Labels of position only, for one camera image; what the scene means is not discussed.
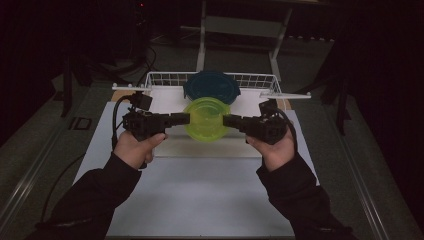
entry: black sleeve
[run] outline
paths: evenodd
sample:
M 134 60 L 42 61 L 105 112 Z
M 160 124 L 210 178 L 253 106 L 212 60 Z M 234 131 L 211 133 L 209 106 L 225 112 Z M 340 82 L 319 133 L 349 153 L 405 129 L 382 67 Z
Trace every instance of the black sleeve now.
M 330 199 L 299 153 L 284 166 L 269 172 L 264 165 L 257 174 L 270 203 L 292 225 L 296 239 L 356 239 L 352 229 L 332 214 Z
M 103 169 L 85 173 L 26 239 L 104 239 L 116 207 L 134 190 L 141 172 L 115 154 Z

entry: person's right hand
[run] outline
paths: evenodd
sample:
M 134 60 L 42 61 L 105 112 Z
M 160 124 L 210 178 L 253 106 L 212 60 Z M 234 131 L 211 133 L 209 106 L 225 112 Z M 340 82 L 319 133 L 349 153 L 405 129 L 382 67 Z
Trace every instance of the person's right hand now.
M 246 136 L 246 140 L 262 154 L 265 166 L 270 172 L 292 160 L 295 154 L 294 138 L 289 127 L 287 127 L 286 135 L 274 145 L 250 136 Z

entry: translucent yellow lid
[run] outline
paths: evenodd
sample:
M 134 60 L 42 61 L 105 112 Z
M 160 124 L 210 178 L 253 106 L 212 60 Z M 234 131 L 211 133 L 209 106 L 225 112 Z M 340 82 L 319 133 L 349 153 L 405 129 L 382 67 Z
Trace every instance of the translucent yellow lid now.
M 213 142 L 227 133 L 222 116 L 230 113 L 230 106 L 216 98 L 198 98 L 184 112 L 190 113 L 190 124 L 184 127 L 187 134 L 195 140 Z

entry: wire rack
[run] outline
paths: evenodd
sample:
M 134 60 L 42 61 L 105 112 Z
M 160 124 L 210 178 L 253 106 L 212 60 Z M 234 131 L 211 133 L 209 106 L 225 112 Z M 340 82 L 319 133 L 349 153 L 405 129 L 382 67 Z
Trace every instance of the wire rack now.
M 144 83 L 145 89 L 153 86 L 183 86 L 197 72 L 149 72 Z M 281 95 L 277 77 L 270 74 L 225 73 L 237 81 L 240 88 L 264 89 L 261 95 Z

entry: person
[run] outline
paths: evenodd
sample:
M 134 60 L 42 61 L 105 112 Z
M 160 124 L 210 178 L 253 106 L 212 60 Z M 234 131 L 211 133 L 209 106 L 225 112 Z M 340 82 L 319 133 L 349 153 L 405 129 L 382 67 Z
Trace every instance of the person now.
M 152 150 L 166 138 L 160 133 L 138 142 L 124 131 L 104 168 L 85 173 L 26 240 L 104 239 L 115 208 L 130 196 L 141 177 L 139 168 L 152 162 Z M 270 203 L 290 221 L 296 239 L 356 239 L 352 229 L 331 214 L 329 197 L 297 152 L 290 129 L 274 145 L 249 136 L 246 140 L 261 153 L 257 175 Z

